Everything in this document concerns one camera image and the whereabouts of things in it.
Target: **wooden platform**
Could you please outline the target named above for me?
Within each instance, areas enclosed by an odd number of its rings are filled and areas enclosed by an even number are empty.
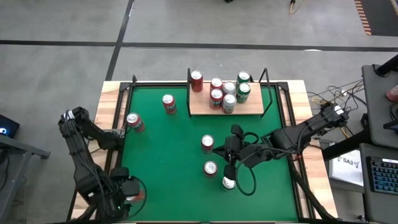
[[[210,82],[203,82],[203,89],[200,92],[194,92],[190,88],[189,104],[192,115],[237,115],[237,114],[262,114],[264,106],[262,105],[260,83],[249,83],[251,91],[248,100],[245,103],[237,103],[231,114],[224,114],[221,110],[210,108]]]

